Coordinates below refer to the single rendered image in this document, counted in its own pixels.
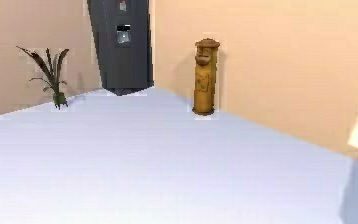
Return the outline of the brown carved wooden statue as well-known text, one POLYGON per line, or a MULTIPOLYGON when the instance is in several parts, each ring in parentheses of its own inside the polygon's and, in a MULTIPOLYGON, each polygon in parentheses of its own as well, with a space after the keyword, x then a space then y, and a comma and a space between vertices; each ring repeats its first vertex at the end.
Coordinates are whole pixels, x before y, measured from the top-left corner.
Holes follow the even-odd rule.
POLYGON ((211 38, 195 43, 195 89, 192 111, 198 115, 214 113, 217 53, 220 43, 211 38))

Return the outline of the dark grey fridge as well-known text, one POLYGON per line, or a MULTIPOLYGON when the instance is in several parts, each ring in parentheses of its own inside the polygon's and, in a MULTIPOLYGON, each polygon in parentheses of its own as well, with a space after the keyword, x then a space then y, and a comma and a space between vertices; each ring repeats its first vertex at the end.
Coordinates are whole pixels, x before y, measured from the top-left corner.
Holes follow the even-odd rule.
POLYGON ((149 0, 87 0, 102 87, 118 96, 154 85, 149 0))

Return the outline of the green potted house plant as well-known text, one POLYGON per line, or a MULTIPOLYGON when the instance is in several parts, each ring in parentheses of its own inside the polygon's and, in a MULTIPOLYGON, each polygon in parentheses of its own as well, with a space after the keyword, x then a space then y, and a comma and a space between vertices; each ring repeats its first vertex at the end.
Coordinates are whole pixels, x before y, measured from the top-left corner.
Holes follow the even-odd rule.
POLYGON ((60 90, 60 85, 67 84, 65 80, 61 79, 61 71, 63 61, 66 58, 69 49, 64 49, 60 53, 57 53, 54 57, 51 57, 51 50, 47 48, 45 50, 47 57, 46 61, 44 61, 36 51, 30 51, 20 46, 18 46, 18 49, 32 58, 44 74, 44 77, 33 77, 31 78, 31 81, 42 80, 47 84, 47 86, 43 88, 43 91, 46 92, 49 89, 53 91, 52 99, 57 109, 61 109, 62 105, 68 106, 67 98, 65 93, 60 90))

